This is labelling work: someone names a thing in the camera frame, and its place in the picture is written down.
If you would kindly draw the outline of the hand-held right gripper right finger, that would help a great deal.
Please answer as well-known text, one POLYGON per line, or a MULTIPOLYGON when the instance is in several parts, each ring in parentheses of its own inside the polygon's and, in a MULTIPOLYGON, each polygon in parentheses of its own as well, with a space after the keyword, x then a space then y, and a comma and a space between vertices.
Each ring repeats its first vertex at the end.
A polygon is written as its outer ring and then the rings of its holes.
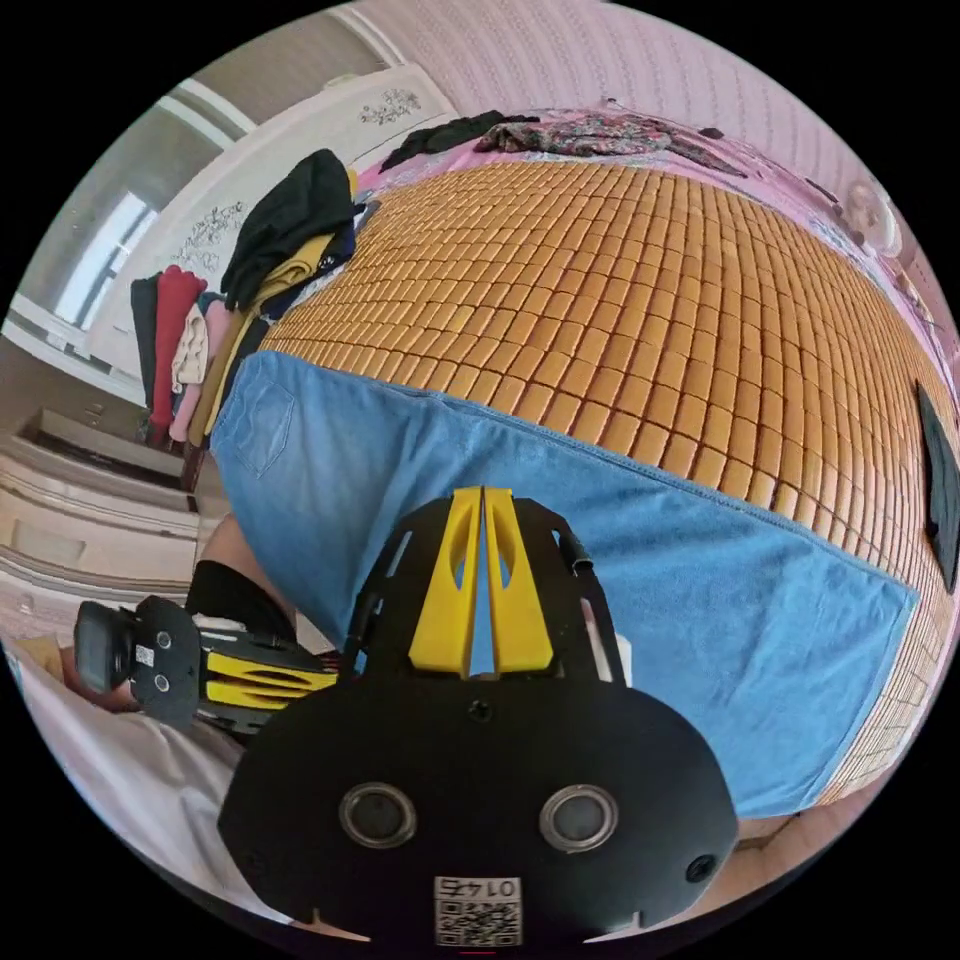
POLYGON ((553 647, 511 490, 484 489, 484 530, 495 672, 545 671, 553 647))

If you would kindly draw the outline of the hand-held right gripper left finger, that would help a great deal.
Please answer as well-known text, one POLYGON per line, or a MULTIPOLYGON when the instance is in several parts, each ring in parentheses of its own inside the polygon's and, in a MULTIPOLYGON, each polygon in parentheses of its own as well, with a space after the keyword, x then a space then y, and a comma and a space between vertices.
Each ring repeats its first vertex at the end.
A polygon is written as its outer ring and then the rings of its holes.
POLYGON ((421 672, 466 672, 479 579, 481 489, 453 493, 421 614, 409 648, 421 672))

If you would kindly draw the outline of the person's left hand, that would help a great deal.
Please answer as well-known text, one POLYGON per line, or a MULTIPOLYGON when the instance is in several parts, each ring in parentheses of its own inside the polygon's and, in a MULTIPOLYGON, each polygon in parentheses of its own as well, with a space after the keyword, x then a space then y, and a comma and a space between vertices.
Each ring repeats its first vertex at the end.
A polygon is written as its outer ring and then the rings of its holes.
POLYGON ((141 711, 141 706, 133 696, 129 682, 107 692, 98 692, 82 679, 72 659, 67 658, 63 661, 62 671, 65 686, 87 702, 110 713, 141 711))

